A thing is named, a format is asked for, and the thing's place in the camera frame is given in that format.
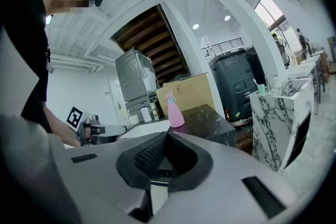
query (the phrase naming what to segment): white pillar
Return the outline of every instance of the white pillar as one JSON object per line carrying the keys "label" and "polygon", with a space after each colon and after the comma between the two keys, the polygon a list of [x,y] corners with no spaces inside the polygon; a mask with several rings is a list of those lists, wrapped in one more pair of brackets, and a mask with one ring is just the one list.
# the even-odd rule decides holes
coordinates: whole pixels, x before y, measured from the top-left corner
{"label": "white pillar", "polygon": [[256,49],[262,68],[269,76],[287,80],[280,51],[264,22],[245,0],[219,0],[236,17]]}
{"label": "white pillar", "polygon": [[191,75],[194,76],[201,73],[206,73],[215,105],[215,110],[218,114],[225,118],[217,85],[214,76],[212,75],[210,66],[204,57],[201,47],[199,46],[200,42],[197,41],[197,38],[195,37],[188,23],[183,18],[180,11],[170,1],[165,1],[162,3],[162,7],[174,31],[175,37],[188,64]]}

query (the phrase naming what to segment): black table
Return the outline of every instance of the black table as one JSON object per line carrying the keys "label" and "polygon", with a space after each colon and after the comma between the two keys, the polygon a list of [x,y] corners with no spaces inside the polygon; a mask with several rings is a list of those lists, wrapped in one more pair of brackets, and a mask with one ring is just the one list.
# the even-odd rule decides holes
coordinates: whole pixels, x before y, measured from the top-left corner
{"label": "black table", "polygon": [[213,142],[236,147],[236,130],[209,105],[182,111],[184,125],[168,131],[194,135]]}

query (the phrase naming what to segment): forearm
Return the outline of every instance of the forearm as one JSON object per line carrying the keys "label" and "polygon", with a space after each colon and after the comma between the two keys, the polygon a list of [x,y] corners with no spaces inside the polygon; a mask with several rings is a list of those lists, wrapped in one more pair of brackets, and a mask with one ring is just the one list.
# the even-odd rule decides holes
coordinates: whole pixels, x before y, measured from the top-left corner
{"label": "forearm", "polygon": [[64,144],[70,146],[80,146],[80,142],[77,139],[75,132],[63,121],[58,119],[44,104],[44,113],[48,119],[50,128],[53,134],[58,135]]}

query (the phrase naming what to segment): pink spray bottle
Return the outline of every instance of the pink spray bottle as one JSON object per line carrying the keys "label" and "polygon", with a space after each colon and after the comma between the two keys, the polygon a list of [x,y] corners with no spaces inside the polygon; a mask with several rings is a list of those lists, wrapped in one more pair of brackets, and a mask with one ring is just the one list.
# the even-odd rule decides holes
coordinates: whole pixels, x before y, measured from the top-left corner
{"label": "pink spray bottle", "polygon": [[168,119],[172,128],[180,127],[184,124],[184,118],[181,110],[175,104],[176,99],[173,91],[170,91],[166,95],[166,101],[168,106]]}

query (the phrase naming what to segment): wooden staircase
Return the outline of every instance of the wooden staircase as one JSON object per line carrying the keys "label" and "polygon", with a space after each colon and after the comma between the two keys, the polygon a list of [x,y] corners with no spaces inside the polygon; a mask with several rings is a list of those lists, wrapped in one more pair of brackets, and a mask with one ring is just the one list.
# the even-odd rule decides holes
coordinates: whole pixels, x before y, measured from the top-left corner
{"label": "wooden staircase", "polygon": [[159,85],[188,73],[176,39],[160,7],[154,6],[120,28],[111,39],[124,51],[139,50],[152,60]]}

